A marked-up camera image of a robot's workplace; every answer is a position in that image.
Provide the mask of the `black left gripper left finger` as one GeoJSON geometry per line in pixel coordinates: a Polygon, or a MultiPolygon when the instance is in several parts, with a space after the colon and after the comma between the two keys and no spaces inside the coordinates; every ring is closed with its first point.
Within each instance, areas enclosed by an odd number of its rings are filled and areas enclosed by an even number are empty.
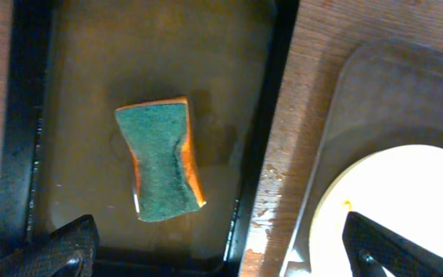
{"type": "Polygon", "coordinates": [[[56,229],[47,240],[29,244],[0,259],[0,277],[90,277],[98,244],[93,216],[83,215],[56,229]]]}

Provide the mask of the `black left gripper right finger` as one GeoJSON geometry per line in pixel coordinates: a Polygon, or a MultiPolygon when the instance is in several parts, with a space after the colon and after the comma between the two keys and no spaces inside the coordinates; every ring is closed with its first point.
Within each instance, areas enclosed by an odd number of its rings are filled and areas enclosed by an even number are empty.
{"type": "Polygon", "coordinates": [[[342,233],[353,276],[441,276],[443,258],[357,213],[349,212],[342,233]]]}

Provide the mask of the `pinkish white plate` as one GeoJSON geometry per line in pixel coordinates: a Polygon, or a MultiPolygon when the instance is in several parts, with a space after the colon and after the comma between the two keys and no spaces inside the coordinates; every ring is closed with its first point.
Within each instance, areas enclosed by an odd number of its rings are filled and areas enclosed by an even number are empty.
{"type": "Polygon", "coordinates": [[[387,149],[357,161],[330,182],[311,221],[311,275],[351,275],[341,238],[349,212],[443,258],[443,149],[387,149]]]}

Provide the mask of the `green and orange sponge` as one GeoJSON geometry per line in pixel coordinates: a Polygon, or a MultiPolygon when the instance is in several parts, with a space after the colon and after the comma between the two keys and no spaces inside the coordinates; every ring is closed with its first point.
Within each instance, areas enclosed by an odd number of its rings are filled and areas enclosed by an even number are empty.
{"type": "Polygon", "coordinates": [[[206,204],[186,97],[126,105],[115,119],[132,155],[139,220],[161,222],[206,204]]]}

